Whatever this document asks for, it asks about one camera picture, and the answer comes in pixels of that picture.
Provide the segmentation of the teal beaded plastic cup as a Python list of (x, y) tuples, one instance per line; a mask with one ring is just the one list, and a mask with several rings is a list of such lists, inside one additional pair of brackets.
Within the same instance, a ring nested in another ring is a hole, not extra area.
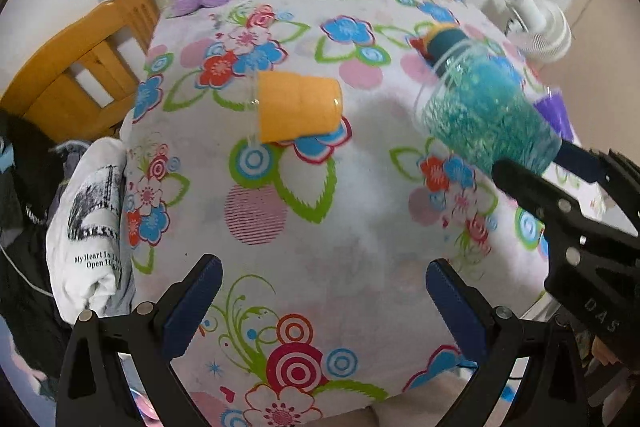
[(543, 174), (562, 140), (498, 64), (498, 55), (468, 38), (431, 43), (428, 54), (437, 83), (416, 98), (416, 127), (487, 176), (501, 159)]

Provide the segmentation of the purple plastic cup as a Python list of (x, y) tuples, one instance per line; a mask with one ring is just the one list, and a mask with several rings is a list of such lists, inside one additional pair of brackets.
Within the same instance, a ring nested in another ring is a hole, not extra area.
[(570, 142), (574, 140), (570, 117), (559, 89), (547, 89), (546, 93), (534, 103), (534, 107), (563, 140)]

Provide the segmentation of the dark teal cup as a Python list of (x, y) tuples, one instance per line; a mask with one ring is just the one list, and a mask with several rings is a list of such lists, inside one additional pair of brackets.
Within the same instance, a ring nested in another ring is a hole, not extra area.
[(435, 64), (451, 48), (467, 38), (468, 36), (459, 25), (435, 25), (422, 37), (423, 55), (427, 62)]

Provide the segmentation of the orange plastic cup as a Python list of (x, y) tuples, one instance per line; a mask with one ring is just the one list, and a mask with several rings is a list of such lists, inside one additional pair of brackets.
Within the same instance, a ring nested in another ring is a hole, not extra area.
[(291, 142), (340, 127), (343, 93), (333, 78), (260, 70), (248, 76), (246, 87), (252, 144)]

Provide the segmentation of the white printed t-shirt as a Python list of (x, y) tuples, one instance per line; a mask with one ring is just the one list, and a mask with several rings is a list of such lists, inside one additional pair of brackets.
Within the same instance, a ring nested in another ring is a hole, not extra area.
[(134, 297), (130, 254), (120, 249), (126, 148), (102, 138), (81, 156), (46, 236), (52, 295), (61, 319), (81, 312), (114, 317), (130, 311)]

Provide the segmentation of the floral tablecloth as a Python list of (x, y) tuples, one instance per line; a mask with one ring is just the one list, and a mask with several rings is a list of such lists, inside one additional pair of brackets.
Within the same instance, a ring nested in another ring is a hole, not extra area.
[[(416, 389), (463, 360), (424, 287), (447, 259), (496, 306), (551, 310), (530, 213), (414, 125), (435, 77), (410, 42), (459, 25), (527, 98), (523, 54), (464, 0), (232, 0), (158, 22), (128, 140), (136, 297), (201, 255), (224, 281), (172, 365), (214, 426), (302, 425)], [(340, 127), (252, 144), (248, 76), (333, 78)]]

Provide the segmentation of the white standing fan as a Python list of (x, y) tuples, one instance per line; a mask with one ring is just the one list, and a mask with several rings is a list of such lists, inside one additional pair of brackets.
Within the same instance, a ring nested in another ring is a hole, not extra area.
[(512, 18), (506, 38), (529, 61), (546, 65), (563, 58), (572, 44), (570, 24), (559, 5), (548, 0), (504, 0)]

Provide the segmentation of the black clothes pile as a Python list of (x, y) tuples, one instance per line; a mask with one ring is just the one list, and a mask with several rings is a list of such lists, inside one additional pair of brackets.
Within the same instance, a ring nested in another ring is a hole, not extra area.
[(49, 210), (63, 161), (34, 124), (1, 112), (1, 316), (26, 363), (61, 374), (70, 325), (52, 297), (46, 259)]

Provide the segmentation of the wooden chair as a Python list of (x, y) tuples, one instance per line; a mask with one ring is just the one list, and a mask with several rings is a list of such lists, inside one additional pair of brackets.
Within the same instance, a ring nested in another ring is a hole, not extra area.
[(114, 136), (134, 107), (139, 80), (112, 38), (128, 29), (148, 52), (160, 19), (155, 0), (108, 0), (49, 39), (1, 98), (8, 113), (56, 143)]

